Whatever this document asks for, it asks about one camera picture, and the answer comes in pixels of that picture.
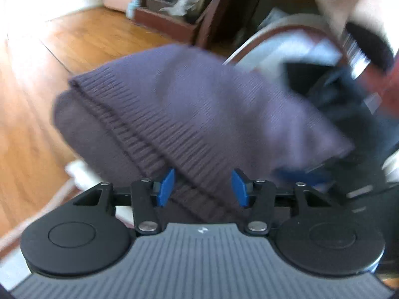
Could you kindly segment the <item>dark brown knit sweater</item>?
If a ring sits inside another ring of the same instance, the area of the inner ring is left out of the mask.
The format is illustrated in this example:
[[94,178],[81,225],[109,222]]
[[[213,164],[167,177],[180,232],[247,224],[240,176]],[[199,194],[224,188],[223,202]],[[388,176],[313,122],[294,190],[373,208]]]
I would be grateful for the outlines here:
[[126,186],[163,169],[177,173],[162,217],[244,222],[231,190],[252,179],[345,156],[352,143],[308,101],[211,53],[165,45],[74,76],[53,123],[103,179]]

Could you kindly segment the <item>striped grey red white rug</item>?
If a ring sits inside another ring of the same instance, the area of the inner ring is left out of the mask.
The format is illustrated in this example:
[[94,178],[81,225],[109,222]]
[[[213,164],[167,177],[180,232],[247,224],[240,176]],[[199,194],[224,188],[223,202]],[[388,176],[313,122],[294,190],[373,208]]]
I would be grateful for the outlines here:
[[[319,25],[321,21],[316,16],[306,14],[270,23],[260,31],[263,34],[260,43],[238,62],[238,66],[281,80],[282,62],[287,60],[305,60],[321,65],[337,64],[341,53],[333,46],[332,39],[320,31]],[[78,157],[67,163],[64,171],[68,180],[49,202],[1,237],[1,285],[7,291],[13,290],[31,275],[20,249],[22,232],[37,219],[100,183],[100,176]]]

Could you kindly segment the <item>dark wooden shelf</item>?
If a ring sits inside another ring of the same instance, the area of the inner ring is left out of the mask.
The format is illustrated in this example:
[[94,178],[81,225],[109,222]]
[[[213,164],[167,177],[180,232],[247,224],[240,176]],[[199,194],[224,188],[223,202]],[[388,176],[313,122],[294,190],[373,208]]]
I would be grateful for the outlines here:
[[289,13],[317,13],[314,0],[141,0],[136,25],[180,43],[209,49],[238,45],[255,33],[274,7]]

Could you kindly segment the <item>blue spray bottle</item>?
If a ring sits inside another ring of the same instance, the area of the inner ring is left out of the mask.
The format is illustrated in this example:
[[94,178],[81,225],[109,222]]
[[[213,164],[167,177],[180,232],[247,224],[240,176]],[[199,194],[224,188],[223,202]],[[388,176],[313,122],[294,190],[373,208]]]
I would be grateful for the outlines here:
[[129,20],[132,20],[135,16],[135,10],[140,7],[141,5],[141,0],[131,0],[131,2],[128,3],[128,6],[126,8],[126,17]]

